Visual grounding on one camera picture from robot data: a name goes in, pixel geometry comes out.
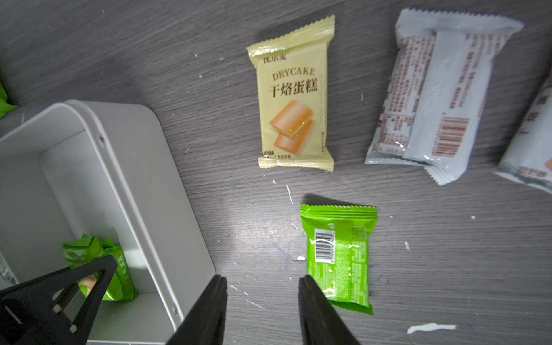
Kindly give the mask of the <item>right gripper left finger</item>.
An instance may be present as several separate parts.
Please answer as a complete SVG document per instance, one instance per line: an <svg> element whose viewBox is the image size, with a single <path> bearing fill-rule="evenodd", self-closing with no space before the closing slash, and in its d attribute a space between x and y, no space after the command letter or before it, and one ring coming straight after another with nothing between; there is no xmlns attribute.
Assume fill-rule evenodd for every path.
<svg viewBox="0 0 552 345"><path fill-rule="evenodd" d="M223 344L227 300L227 279L215 275L167 345Z"/></svg>

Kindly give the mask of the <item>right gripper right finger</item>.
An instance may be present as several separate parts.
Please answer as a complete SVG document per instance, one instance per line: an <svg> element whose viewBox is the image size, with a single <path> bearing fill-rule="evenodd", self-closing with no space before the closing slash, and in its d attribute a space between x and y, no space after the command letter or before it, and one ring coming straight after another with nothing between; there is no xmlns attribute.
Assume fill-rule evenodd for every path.
<svg viewBox="0 0 552 345"><path fill-rule="evenodd" d="M303 344L360 345L310 275L299 280L298 305Z"/></svg>

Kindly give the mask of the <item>green cookie packet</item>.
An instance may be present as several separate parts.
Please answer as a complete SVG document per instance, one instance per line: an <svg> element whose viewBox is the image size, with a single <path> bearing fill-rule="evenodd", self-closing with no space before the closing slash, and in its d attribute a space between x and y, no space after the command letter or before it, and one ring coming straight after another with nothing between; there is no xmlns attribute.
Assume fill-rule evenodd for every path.
<svg viewBox="0 0 552 345"><path fill-rule="evenodd" d="M90 272L78 282L78 287L85 297L101 285L105 292L102 300L109 302L132 302L138 296L129 271L124 252L111 239L104 241L84 234L80 239L65 243L62 255L70 269L75 270L99 261L96 272Z"/></svg>
<svg viewBox="0 0 552 345"><path fill-rule="evenodd" d="M17 106L9 103L9 97L4 87L0 83L0 119L3 119L8 113L14 111Z"/></svg>
<svg viewBox="0 0 552 345"><path fill-rule="evenodd" d="M308 237L307 274L338 308L373 314L369 301L369 237L378 221L373 206L302 205Z"/></svg>

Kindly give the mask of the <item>white storage box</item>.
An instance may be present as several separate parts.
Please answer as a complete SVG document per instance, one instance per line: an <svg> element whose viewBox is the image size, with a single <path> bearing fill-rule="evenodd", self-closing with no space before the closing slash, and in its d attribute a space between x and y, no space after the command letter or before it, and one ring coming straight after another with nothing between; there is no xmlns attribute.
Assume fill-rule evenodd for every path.
<svg viewBox="0 0 552 345"><path fill-rule="evenodd" d="M124 251L138 290L104 302L89 339L164 344L215 268L156 115L65 101L1 134L1 286L66 267L84 234Z"/></svg>

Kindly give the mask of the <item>yellow cookie packet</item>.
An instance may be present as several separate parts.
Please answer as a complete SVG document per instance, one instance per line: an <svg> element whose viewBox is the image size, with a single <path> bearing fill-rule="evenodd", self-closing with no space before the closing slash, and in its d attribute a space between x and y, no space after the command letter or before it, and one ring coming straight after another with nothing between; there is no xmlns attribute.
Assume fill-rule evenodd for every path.
<svg viewBox="0 0 552 345"><path fill-rule="evenodd" d="M247 47L257 72L260 168L333 171L326 135L328 49L334 32L331 15Z"/></svg>

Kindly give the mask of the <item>white cookie packet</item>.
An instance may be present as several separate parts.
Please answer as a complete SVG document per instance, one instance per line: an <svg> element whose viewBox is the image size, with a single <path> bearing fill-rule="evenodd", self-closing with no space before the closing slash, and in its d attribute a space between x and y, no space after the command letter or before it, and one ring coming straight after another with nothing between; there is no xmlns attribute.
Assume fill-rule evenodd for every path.
<svg viewBox="0 0 552 345"><path fill-rule="evenodd" d="M551 77L527 110L495 174L551 192Z"/></svg>
<svg viewBox="0 0 552 345"><path fill-rule="evenodd" d="M523 23L510 17L406 8L398 57L368 164L412 165L439 185L467 170L494 59Z"/></svg>

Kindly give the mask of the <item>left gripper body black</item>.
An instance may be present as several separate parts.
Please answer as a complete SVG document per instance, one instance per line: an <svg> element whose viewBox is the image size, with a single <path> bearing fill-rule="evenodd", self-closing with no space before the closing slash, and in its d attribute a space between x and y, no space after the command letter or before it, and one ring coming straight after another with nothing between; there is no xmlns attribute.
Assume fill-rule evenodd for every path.
<svg viewBox="0 0 552 345"><path fill-rule="evenodd" d="M99 261L69 267L1 291L2 344L86 344L99 311L104 288L84 300L74 319L64 314L80 292L78 282L96 272Z"/></svg>

